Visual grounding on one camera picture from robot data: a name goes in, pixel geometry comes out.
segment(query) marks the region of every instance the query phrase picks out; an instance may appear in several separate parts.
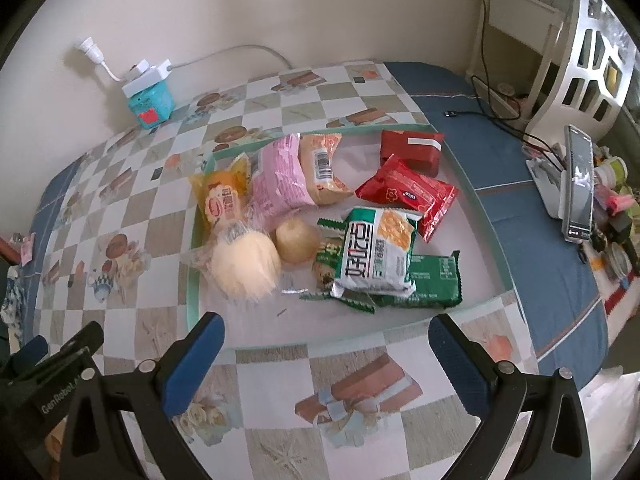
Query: blue cube container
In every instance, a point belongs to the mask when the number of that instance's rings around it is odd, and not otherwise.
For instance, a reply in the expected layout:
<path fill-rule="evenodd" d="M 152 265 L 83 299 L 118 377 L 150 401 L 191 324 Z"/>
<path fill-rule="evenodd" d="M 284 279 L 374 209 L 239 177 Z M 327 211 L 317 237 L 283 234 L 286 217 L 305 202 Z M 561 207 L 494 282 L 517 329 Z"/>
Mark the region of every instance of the blue cube container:
<path fill-rule="evenodd" d="M 174 111 L 175 103 L 163 80 L 132 95 L 127 106 L 142 127 L 149 129 L 164 123 Z"/>

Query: smartphone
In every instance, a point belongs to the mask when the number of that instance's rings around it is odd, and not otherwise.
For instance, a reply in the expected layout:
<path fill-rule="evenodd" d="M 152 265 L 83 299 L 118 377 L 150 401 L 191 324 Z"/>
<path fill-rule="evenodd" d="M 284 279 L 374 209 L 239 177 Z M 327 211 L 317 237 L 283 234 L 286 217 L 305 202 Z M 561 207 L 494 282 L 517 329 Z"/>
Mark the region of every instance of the smartphone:
<path fill-rule="evenodd" d="M 591 137 L 575 126 L 564 127 L 567 179 L 562 234 L 568 242 L 591 238 L 593 217 L 593 146 Z"/>

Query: pink snack package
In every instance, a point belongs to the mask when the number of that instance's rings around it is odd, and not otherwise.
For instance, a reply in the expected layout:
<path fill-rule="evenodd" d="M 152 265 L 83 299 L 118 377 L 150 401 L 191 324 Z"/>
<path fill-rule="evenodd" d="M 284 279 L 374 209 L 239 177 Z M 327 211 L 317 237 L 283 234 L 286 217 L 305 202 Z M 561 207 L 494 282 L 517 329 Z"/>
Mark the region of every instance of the pink snack package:
<path fill-rule="evenodd" d="M 251 156 L 251 200 L 247 219 L 256 230 L 272 231 L 287 216 L 315 205 L 298 160 L 300 136 L 288 135 Z"/>

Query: metal screw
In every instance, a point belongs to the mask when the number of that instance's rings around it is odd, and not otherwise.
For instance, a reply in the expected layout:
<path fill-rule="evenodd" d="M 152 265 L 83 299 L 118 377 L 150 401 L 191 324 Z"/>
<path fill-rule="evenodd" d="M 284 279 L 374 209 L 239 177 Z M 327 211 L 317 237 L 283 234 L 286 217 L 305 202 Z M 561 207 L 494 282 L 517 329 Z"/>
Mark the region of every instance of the metal screw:
<path fill-rule="evenodd" d="M 138 365 L 138 370 L 140 370 L 143 374 L 152 372 L 154 368 L 156 368 L 156 362 L 153 359 L 147 359 L 146 361 L 142 361 Z"/>
<path fill-rule="evenodd" d="M 560 375 L 560 377 L 562 377 L 563 379 L 567 379 L 567 380 L 569 380 L 569 379 L 573 379 L 573 378 L 574 378 L 574 375 L 571 373 L 571 370 L 569 370 L 569 368 L 564 367 L 564 366 L 563 366 L 563 367 L 561 367 L 561 368 L 558 370 L 558 374 L 559 374 L 559 375 Z"/>
<path fill-rule="evenodd" d="M 511 375 L 516 371 L 516 367 L 510 361 L 500 361 L 498 363 L 498 370 L 503 374 Z"/>
<path fill-rule="evenodd" d="M 85 381 L 90 381 L 94 378 L 95 370 L 93 368 L 85 368 L 82 370 L 80 377 L 82 377 Z"/>

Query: red snack package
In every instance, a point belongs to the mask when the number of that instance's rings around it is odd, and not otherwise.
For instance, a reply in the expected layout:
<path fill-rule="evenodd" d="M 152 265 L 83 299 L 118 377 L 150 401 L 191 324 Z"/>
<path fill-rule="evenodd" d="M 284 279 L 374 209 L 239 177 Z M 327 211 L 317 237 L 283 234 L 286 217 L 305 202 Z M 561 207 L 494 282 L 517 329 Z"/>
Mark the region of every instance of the red snack package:
<path fill-rule="evenodd" d="M 380 164 L 384 164 L 391 155 L 396 154 L 412 170 L 436 177 L 443 142 L 444 134 L 382 130 Z"/>
<path fill-rule="evenodd" d="M 356 189 L 356 196 L 376 204 L 394 203 L 422 213 L 418 232 L 425 242 L 458 196 L 458 188 L 415 173 L 397 155 L 391 155 L 378 172 Z"/>

